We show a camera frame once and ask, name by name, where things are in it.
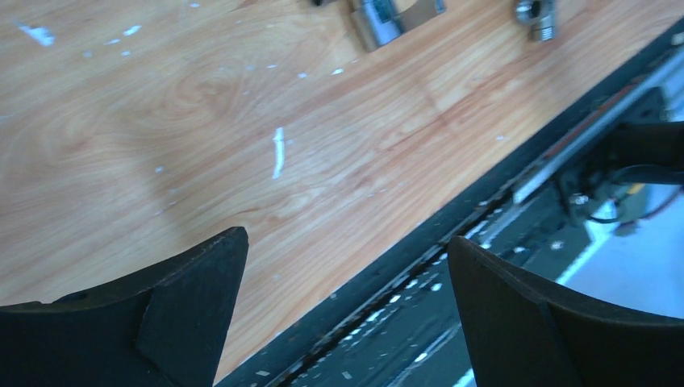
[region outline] metal bracket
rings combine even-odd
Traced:
[[[399,13],[392,0],[350,0],[352,21],[372,52],[446,11],[443,0],[418,0]]]

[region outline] white debris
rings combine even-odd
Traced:
[[[137,31],[139,31],[140,28],[142,28],[142,26],[133,26],[131,28],[128,28],[126,31],[123,32],[123,35],[124,36],[131,36],[131,35],[135,34]]]
[[[416,357],[415,360],[413,360],[413,362],[420,363],[421,361],[425,360],[426,357],[428,357],[428,354],[423,352],[420,355],[418,355],[418,357]]]
[[[276,134],[273,137],[273,143],[276,146],[276,164],[273,167],[273,179],[280,177],[282,167],[285,166],[285,131],[282,127],[276,129]]]
[[[377,312],[371,314],[365,321],[372,323],[373,321],[375,321],[380,316],[380,314],[382,313],[383,310],[384,309],[380,309]]]
[[[48,47],[55,43],[55,36],[48,30],[47,27],[36,27],[31,28],[28,25],[15,21],[15,24],[19,29],[26,32],[31,38],[35,39],[40,45]]]
[[[678,34],[672,35],[670,43],[673,46],[681,46],[682,44],[684,44],[684,32],[679,32]]]

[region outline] wood grain surface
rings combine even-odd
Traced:
[[[548,44],[514,1],[448,0],[368,54],[341,0],[4,0],[0,303],[245,226],[220,379],[684,15],[681,0],[557,3]]]

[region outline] black cable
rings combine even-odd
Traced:
[[[660,204],[658,207],[656,207],[654,210],[651,212],[648,212],[644,214],[640,219],[651,219],[652,217],[660,214],[663,210],[665,210],[667,207],[669,207],[672,203],[674,203],[675,200],[684,193],[684,185],[680,186],[672,195],[669,196],[662,204]]]

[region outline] metal fitting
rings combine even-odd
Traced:
[[[519,0],[515,8],[518,23],[531,27],[531,37],[545,42],[556,37],[555,0]]]
[[[584,206],[586,203],[589,202],[589,197],[581,193],[573,193],[572,195],[570,195],[569,201],[570,204],[574,204],[575,206]]]

